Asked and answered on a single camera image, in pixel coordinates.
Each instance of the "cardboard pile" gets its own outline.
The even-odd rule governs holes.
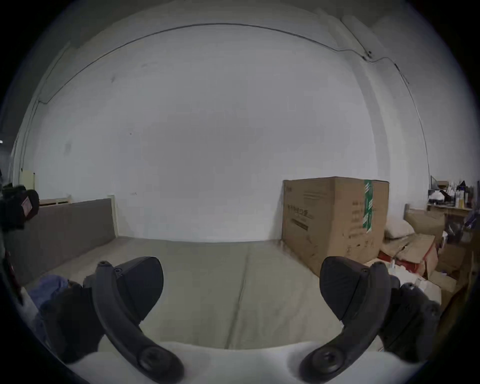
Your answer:
[[[328,256],[372,260],[384,235],[388,190],[377,180],[285,180],[282,240],[317,276]]]
[[[385,239],[378,256],[382,260],[403,265],[411,273],[430,279],[438,263],[435,236],[413,234],[399,239]]]

